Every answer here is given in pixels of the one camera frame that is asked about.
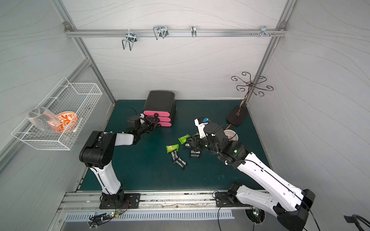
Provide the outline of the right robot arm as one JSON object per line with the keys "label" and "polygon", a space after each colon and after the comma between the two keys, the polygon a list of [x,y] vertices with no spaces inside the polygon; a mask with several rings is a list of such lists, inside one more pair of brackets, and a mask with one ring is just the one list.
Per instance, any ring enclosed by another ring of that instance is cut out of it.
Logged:
{"label": "right robot arm", "polygon": [[198,134],[187,139],[193,152],[214,154],[225,165],[248,175],[266,190],[261,192],[235,183],[227,192],[231,204],[262,209],[275,216],[289,231],[304,230],[316,197],[311,190],[302,190],[284,180],[243,143],[229,139],[216,123],[203,117],[195,119],[194,123]]}

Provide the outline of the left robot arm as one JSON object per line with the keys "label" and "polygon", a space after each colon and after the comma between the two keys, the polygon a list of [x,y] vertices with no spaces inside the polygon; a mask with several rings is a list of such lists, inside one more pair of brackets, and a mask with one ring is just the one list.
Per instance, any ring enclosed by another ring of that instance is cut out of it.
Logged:
{"label": "left robot arm", "polygon": [[116,146],[136,145],[144,133],[150,133],[159,126],[159,116],[133,115],[128,119],[125,132],[93,131],[80,152],[79,160],[96,176],[102,187],[102,203],[108,207],[122,207],[127,199],[118,180],[112,159]]}

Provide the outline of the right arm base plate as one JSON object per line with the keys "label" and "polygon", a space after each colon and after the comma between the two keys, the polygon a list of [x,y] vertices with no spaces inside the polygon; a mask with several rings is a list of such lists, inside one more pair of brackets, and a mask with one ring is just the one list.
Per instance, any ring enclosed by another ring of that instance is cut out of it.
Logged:
{"label": "right arm base plate", "polygon": [[235,196],[231,193],[214,191],[213,198],[215,199],[215,203],[218,208],[237,207]]}

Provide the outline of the black pink drawer cabinet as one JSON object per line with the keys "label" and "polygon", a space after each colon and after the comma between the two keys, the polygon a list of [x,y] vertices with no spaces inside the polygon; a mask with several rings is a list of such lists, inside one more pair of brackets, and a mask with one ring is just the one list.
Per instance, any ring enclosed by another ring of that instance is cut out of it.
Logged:
{"label": "black pink drawer cabinet", "polygon": [[159,118],[161,127],[171,127],[176,109],[175,94],[171,91],[152,90],[149,92],[143,107],[143,114],[147,117]]}

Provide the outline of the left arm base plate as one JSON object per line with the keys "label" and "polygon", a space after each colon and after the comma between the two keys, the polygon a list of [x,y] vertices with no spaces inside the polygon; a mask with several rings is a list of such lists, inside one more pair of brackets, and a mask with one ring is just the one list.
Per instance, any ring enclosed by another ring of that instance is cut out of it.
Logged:
{"label": "left arm base plate", "polygon": [[140,196],[139,193],[113,195],[102,193],[99,209],[137,209],[139,208]]}

